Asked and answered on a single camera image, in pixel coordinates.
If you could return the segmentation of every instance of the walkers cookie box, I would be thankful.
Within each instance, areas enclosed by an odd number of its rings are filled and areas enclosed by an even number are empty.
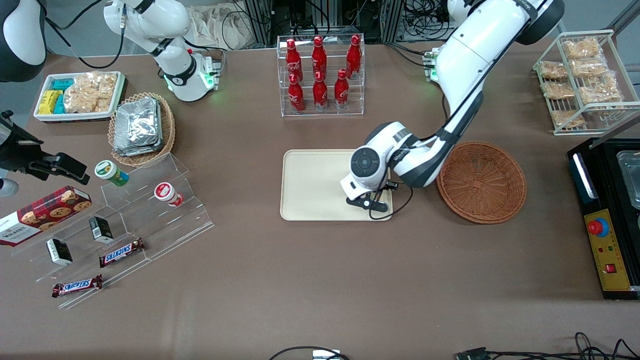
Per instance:
[[[65,186],[0,219],[0,245],[16,246],[91,205],[89,195]]]

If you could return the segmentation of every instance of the cookie box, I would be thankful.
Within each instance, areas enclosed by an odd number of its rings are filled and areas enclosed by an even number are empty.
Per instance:
[[[113,96],[111,97],[111,104],[109,105],[108,111],[103,111],[100,113],[71,113],[50,115],[38,113],[38,105],[42,102],[45,91],[51,90],[51,84],[54,80],[72,79],[78,75],[84,74],[84,72],[74,72],[69,74],[51,74],[45,78],[44,84],[42,84],[42,89],[40,90],[40,96],[38,97],[35,109],[33,110],[33,117],[47,124],[109,120],[111,118],[111,114],[116,111],[116,107],[120,103],[120,97],[122,96],[122,90],[124,89],[125,85],[125,76],[119,71],[106,72],[116,74],[118,76],[118,79],[116,80],[116,87],[113,90]]]
[[[0,219],[0,245],[16,246],[91,205],[89,195],[65,186]]]

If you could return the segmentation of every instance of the round basket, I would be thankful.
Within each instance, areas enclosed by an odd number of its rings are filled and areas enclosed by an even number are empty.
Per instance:
[[[143,97],[153,97],[158,100],[160,103],[160,116],[162,121],[162,136],[164,141],[164,146],[160,151],[148,152],[146,154],[134,155],[134,156],[121,156],[115,151],[111,152],[111,155],[117,162],[123,165],[129,165],[130,167],[140,167],[149,161],[152,161],[156,158],[159,158],[162,155],[165,155],[167,152],[171,151],[173,147],[173,142],[175,141],[175,122],[173,121],[173,113],[169,108],[169,104],[166,103],[160,95],[154,93],[143,92],[142,94],[136,94],[132,97],[127,98],[125,102],[134,102],[142,99]],[[115,121],[116,114],[111,114],[111,120],[109,121],[109,143],[113,147],[113,139],[115,137]]]
[[[438,190],[449,207],[478,224],[514,217],[527,198],[527,180],[504,150],[486,142],[457,145],[438,174]]]

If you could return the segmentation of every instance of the red bottle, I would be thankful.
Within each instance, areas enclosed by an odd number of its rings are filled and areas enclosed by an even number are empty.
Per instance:
[[[360,35],[351,37],[351,46],[347,50],[347,78],[355,80],[360,77],[360,60],[362,50],[360,50]]]
[[[326,51],[324,51],[322,37],[314,37],[314,50],[311,52],[311,60],[314,74],[316,71],[321,71],[326,78]]]
[[[289,74],[289,100],[294,114],[302,114],[305,111],[305,98],[296,74]]]
[[[325,112],[329,108],[329,101],[327,100],[327,89],[324,83],[324,74],[321,71],[314,73],[316,82],[314,83],[314,105],[318,112]]]
[[[349,102],[349,83],[347,82],[347,70],[338,70],[338,80],[335,82],[334,96],[335,108],[345,110]]]
[[[290,74],[295,74],[301,83],[303,81],[302,59],[298,50],[296,50],[296,42],[292,38],[287,39],[287,56],[285,59],[287,60],[287,70],[289,70]]]

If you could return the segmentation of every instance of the brown tablecloth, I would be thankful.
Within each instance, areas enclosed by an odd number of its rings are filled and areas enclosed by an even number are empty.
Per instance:
[[[527,177],[522,211],[500,225],[460,218],[436,186],[417,190],[388,222],[280,218],[289,149],[355,148],[390,120],[426,136],[444,121],[437,86],[382,45],[367,46],[365,115],[345,119],[283,119],[272,49],[229,53],[220,90],[194,103],[171,95],[150,56],[122,57],[113,69],[127,76],[127,96],[151,91],[170,103],[173,153],[216,226],[70,311],[50,298],[54,281],[34,283],[29,264],[3,247],[0,357],[265,359],[319,345],[353,360],[451,359],[480,346],[572,350],[576,331],[599,345],[623,336],[640,347],[640,304],[601,300],[565,155],[585,138],[550,133],[531,72],[547,44],[508,52],[463,138],[502,147]],[[84,69],[51,56],[45,71]],[[90,168],[110,157],[106,122],[31,119],[28,130],[46,151]],[[10,177],[21,191],[0,200],[0,216],[72,183]],[[98,197],[102,184],[93,178],[80,189]],[[407,195],[398,191],[394,202]]]

